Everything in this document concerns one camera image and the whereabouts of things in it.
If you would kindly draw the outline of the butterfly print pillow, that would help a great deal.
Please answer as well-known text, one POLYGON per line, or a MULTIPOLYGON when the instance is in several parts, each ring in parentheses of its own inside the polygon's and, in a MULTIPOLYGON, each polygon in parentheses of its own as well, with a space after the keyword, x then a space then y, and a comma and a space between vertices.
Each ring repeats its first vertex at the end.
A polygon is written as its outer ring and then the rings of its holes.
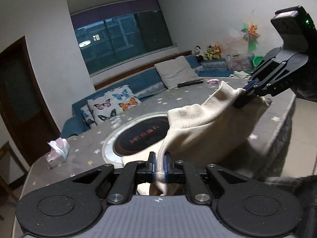
POLYGON ((87 101, 97 125, 141 104, 128 85, 123 85, 87 101))

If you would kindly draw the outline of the pale clothes pile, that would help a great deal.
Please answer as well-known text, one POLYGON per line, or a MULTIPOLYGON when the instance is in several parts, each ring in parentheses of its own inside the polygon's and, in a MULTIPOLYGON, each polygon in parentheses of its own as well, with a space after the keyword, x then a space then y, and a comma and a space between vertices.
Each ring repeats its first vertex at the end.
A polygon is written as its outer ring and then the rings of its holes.
POLYGON ((234 78, 237 79, 249 79, 250 78, 250 74, 246 73, 244 71, 234 71, 234 78))

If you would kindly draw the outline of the yellow vest plush bear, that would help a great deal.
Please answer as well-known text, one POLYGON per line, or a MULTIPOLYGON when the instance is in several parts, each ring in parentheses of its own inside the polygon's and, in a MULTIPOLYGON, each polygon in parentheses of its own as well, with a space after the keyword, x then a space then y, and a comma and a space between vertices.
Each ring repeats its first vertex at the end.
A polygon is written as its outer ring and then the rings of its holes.
POLYGON ((206 51, 204 51, 204 60, 213 60, 213 56, 214 56, 214 46, 213 45, 209 45, 206 48, 206 51))

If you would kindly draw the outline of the small butterfly pillow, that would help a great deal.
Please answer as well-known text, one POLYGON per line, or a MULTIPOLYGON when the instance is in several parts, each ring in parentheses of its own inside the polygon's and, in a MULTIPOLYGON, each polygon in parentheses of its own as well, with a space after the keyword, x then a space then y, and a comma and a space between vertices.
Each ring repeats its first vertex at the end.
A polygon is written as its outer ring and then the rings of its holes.
POLYGON ((93 115, 92 115, 92 113, 87 105, 81 107, 81 114, 82 114, 84 121, 88 127, 93 128, 93 127, 97 126, 97 124, 94 120, 94 117, 93 117, 93 115))

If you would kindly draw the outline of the blue sofa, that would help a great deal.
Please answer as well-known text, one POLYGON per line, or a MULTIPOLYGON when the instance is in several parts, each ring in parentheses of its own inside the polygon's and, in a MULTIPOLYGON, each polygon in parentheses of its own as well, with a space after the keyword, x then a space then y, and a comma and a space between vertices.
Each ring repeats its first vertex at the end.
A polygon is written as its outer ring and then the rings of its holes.
MULTIPOLYGON (((193 55, 185 57, 190 67, 199 77, 229 77, 231 72, 228 69, 225 59, 212 60, 210 63, 200 64, 193 55)), ((106 92, 128 85, 139 100, 145 101, 149 97, 166 90, 155 67, 131 75, 124 80, 109 85, 72 105, 73 116, 63 126, 61 138, 69 138, 82 134, 90 129, 81 113, 81 108, 87 105, 87 100, 95 99, 106 92)))

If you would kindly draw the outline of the dark window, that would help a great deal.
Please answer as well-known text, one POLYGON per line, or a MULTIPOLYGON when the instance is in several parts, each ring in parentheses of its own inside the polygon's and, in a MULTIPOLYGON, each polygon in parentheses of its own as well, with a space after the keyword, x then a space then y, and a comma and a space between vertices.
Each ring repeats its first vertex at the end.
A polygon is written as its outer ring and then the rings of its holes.
POLYGON ((129 0, 71 16, 89 75, 173 47, 158 0, 129 0))

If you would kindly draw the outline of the cream fleece garment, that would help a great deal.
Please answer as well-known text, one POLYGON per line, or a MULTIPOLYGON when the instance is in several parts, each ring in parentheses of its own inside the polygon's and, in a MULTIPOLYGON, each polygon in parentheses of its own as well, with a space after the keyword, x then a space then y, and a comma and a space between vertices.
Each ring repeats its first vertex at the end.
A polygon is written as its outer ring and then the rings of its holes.
POLYGON ((202 104, 168 111, 169 130, 156 152, 155 182, 140 184, 141 195, 170 196, 177 186, 164 181, 164 156, 193 163, 198 168, 217 164, 247 140, 271 100, 256 97, 241 109, 233 103, 243 93, 222 81, 219 88, 202 104))

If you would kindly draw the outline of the round induction cooktop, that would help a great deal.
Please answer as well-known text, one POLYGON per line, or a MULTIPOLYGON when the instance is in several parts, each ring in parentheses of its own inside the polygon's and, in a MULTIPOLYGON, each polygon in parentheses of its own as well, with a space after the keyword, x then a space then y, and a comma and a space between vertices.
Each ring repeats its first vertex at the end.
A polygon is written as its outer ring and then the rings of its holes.
POLYGON ((122 167, 121 158, 131 156, 164 139, 169 130, 167 112, 155 112, 135 118, 109 134, 103 142, 106 163, 122 167))

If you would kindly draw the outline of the pink crumpled object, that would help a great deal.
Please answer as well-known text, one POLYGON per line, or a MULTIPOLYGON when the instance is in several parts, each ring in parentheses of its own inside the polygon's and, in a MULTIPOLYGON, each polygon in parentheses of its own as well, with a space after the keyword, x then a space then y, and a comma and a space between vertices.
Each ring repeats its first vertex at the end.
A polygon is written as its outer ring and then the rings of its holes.
POLYGON ((213 84, 218 84, 219 80, 218 79, 209 79, 207 80, 208 85, 213 85, 213 84))

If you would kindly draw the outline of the wooden side cabinet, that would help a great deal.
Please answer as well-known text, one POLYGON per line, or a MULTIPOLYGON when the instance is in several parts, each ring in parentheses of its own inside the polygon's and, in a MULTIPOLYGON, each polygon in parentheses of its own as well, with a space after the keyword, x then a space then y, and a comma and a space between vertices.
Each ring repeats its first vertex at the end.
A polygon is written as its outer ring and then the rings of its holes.
POLYGON ((17 168, 23 173, 23 177, 27 175, 28 171, 21 163, 20 159, 15 154, 14 150, 11 148, 9 141, 7 141, 1 147, 1 167, 4 167, 4 170, 1 170, 1 174, 4 174, 5 178, 1 175, 1 188, 14 199, 18 201, 19 198, 14 194, 13 190, 7 183, 7 180, 10 179, 10 162, 11 160, 17 165, 17 168))

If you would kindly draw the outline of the black remote control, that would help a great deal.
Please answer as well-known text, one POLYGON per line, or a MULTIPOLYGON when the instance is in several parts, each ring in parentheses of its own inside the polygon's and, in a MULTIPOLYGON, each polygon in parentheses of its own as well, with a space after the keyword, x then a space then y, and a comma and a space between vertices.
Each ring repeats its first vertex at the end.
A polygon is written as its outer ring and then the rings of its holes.
POLYGON ((177 84, 177 87, 178 88, 182 88, 182 87, 185 87, 185 86, 202 84, 203 82, 204 82, 203 79, 190 80, 190 81, 186 81, 186 82, 182 82, 182 83, 177 84))

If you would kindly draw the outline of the dark wooden door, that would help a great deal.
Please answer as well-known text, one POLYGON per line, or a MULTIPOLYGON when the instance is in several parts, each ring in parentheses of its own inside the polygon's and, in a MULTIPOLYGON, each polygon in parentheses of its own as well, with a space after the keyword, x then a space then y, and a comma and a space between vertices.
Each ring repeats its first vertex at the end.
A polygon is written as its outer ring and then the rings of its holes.
POLYGON ((28 165, 60 136, 36 80, 25 37, 1 52, 1 117, 28 165))

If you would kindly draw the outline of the panda plush toy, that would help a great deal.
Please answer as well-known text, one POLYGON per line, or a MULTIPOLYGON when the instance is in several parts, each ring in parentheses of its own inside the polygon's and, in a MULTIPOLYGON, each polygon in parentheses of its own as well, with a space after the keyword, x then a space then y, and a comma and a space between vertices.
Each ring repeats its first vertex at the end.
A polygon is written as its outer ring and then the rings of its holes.
POLYGON ((206 61, 206 57, 204 52, 201 50, 201 47, 199 45, 196 45, 193 50, 192 54, 195 56, 198 63, 201 63, 203 61, 206 61))

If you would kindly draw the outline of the clear plastic storage box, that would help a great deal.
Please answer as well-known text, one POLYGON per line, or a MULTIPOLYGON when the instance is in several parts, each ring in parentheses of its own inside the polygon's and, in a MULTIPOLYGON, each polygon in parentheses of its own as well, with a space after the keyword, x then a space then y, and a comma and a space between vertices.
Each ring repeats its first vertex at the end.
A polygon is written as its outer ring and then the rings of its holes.
POLYGON ((226 63, 231 72, 234 71, 252 71, 253 64, 246 54, 227 55, 226 63))

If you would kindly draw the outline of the orange plush toy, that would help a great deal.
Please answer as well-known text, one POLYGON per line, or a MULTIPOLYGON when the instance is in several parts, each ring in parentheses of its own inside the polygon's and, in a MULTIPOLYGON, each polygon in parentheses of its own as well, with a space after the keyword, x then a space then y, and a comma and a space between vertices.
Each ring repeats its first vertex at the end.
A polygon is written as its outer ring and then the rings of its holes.
POLYGON ((214 59, 221 59, 221 47, 220 45, 215 45, 213 49, 213 58, 214 59))

